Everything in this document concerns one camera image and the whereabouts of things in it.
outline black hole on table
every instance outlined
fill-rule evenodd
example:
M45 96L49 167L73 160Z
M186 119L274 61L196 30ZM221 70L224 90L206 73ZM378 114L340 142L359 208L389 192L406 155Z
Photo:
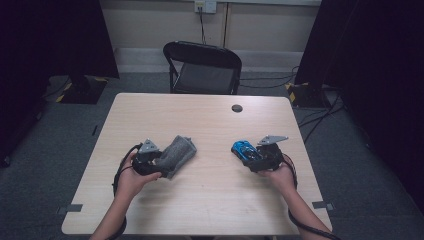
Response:
M241 112L243 111L243 107L238 105L238 104L234 104L231 109L233 110L233 112Z

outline chair backrest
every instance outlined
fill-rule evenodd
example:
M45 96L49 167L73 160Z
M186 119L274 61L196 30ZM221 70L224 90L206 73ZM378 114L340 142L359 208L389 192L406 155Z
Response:
M175 41L167 43L164 46L163 54L171 66L173 66L171 60L175 60L190 64L231 68L241 71L241 60L237 54L222 47Z

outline white wall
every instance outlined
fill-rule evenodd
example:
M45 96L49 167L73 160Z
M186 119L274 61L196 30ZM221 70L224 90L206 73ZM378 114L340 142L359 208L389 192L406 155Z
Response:
M303 52L319 8L316 0L232 2L218 2L216 14L203 15L208 44L222 46L225 41L232 50ZM175 40L201 42L193 1L103 0L101 4L115 48L161 49Z

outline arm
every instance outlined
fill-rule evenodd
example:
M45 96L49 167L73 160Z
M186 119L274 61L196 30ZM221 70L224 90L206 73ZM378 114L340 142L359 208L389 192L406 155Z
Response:
M90 239L107 239L116 233L124 221L125 214L132 199L141 191L146 183L154 181L161 176L161 173L152 173L147 176L141 176L131 168L131 154L126 160L124 169L118 182L118 189L109 210L106 212L103 220L100 222L96 231Z
M289 158L285 157L285 160L287 162L291 162ZM331 231L315 215L315 213L309 208L303 198L296 191L293 181L293 174L287 164L283 163L281 167L275 171L261 171L259 174L266 176L271 180L273 185L277 188L286 201L290 212L299 222L321 231L331 233ZM327 239L302 228L298 229L300 236L304 240Z

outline black cord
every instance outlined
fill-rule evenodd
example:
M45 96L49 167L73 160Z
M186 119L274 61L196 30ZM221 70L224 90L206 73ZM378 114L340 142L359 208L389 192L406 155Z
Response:
M323 112L325 112L326 111L326 109L323 109L323 110L317 110L317 111L315 111L315 112L313 112L313 113L311 113L311 114L308 114L308 115L306 115L306 116L304 116L303 118L302 118L302 120L297 124L298 126L299 125L301 125L305 120L306 120L306 118L308 118L308 117L310 117L310 116L312 116L312 115L315 115L315 114L319 114L319 113L323 113Z
M308 135L306 136L306 138L303 140L303 143L306 143L306 141L308 141L309 137L311 136L311 134L315 131L315 129L318 127L318 125L322 122L322 120L324 120L324 118L330 116L331 110L333 110L334 106L336 106L337 100L339 100L340 97L340 92L337 94L336 100L334 100L333 104L330 106L330 108L328 109L328 111L321 117L318 118L318 122L315 124L315 126L312 128L311 131L309 131Z
M58 89L54 90L54 91L53 91L53 92L51 92L51 93L46 93L46 95L42 96L42 98L50 97L51 95L53 95L53 94L55 94L55 93L59 92L59 90L60 90L60 89L62 89L63 87L65 87L65 85L66 85L68 82L69 82L69 76L68 76L68 78L66 79L66 81L62 84L62 86L60 86Z
M289 156L287 156L286 154L284 154L284 153L283 153L283 162L285 164L287 164L287 166L289 167L290 171L292 172L294 187L297 190L297 174L296 174L296 168L294 166L294 163L291 160L291 158ZM340 240L340 238L338 238L336 235L334 235L332 233L328 233L328 232L325 232L325 231L322 231L322 230L319 230L319 229L310 227L308 225L305 225L305 224L299 222L293 216L293 214L290 212L290 209L288 210L288 212L289 212L289 219L290 219L290 221L292 221L296 226L298 226L298 227L300 227L300 228L302 228L302 229L304 229L304 230L306 230L308 232L314 233L316 235L319 235L319 236L322 236L322 237L325 237L325 238L328 238L328 239Z
M246 81L246 80L250 80L250 81L256 81L256 80L278 80L278 79L286 79L286 78L290 78L289 80L287 80L286 82L282 83L282 84L278 84L275 86L267 86L267 87L256 87L256 86L248 86L248 85L242 85L240 84L240 87L247 87L247 88L277 88L277 87L281 87L286 85L287 83L289 83L294 76L296 76L296 73L294 73L294 70L296 68L298 68L299 66L293 67L291 70L291 75L290 76L285 76L285 77L264 77L264 78L240 78L241 81Z
M142 145L143 144L140 143L139 145L135 145L134 147L132 147L127 152L127 154L125 154L125 157L121 160L121 163L119 164L118 171L116 171L115 177L113 179L113 184L112 184L112 186L113 186L113 196L115 196L116 190L118 190L118 182L119 182L119 177L121 176L121 173L123 171L127 170L128 168L132 168L132 166L128 166L128 167L122 169L125 165L125 161L130 156L132 151L134 151L135 149L137 149L137 150L140 149ZM121 227L118 229L118 231L116 233L114 233L112 236L108 237L107 240L117 239L119 236L121 236L124 233L126 227L127 227L127 217L124 217L124 221L122 222Z
M206 45L205 30L203 29L203 8L198 7L197 10L199 10L200 24L202 25L202 43Z

